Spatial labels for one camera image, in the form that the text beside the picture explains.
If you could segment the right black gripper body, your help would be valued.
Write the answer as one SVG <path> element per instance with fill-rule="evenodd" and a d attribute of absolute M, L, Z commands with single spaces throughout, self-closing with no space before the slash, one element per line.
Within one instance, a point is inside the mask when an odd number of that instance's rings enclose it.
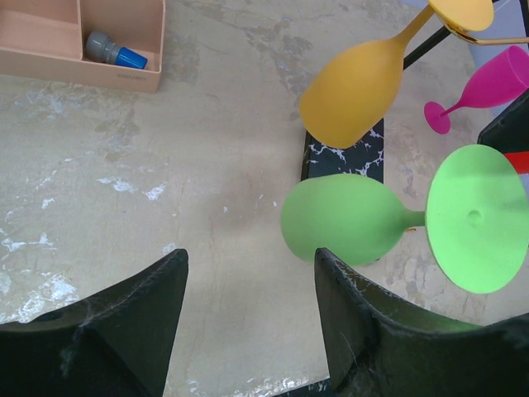
<path fill-rule="evenodd" d="M 529 151 L 510 152 L 504 155 L 518 174 L 529 173 Z"/>

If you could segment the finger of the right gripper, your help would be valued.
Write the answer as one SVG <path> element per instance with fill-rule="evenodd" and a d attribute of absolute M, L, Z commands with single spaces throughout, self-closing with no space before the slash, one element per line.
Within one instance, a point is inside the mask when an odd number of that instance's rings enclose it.
<path fill-rule="evenodd" d="M 526 90 L 480 132 L 477 143 L 502 153 L 528 151 L 528 106 L 529 97 Z"/>

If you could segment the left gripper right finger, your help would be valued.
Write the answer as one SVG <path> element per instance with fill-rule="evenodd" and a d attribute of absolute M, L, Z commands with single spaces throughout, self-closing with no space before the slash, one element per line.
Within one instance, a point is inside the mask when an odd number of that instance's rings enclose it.
<path fill-rule="evenodd" d="M 340 396 L 526 396 L 528 317 L 487 326 L 423 309 L 349 267 L 314 258 L 332 389 Z"/>

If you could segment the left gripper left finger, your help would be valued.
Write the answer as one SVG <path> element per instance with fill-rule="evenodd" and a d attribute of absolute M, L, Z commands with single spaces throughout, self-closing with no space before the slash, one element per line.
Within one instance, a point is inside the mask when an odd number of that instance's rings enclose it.
<path fill-rule="evenodd" d="M 188 279 L 175 249 L 29 323 L 1 326 L 3 396 L 161 396 Z"/>

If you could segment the magenta plastic wine glass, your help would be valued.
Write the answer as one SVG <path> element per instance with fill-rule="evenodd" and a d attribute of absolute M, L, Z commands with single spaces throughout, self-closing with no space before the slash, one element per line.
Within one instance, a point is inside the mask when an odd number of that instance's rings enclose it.
<path fill-rule="evenodd" d="M 474 72 L 455 105 L 444 109 L 430 101 L 425 104 L 423 114 L 430 128 L 444 135 L 451 128 L 451 112 L 459 108 L 493 108 L 516 99 L 527 89 L 528 53 L 510 45 Z"/>

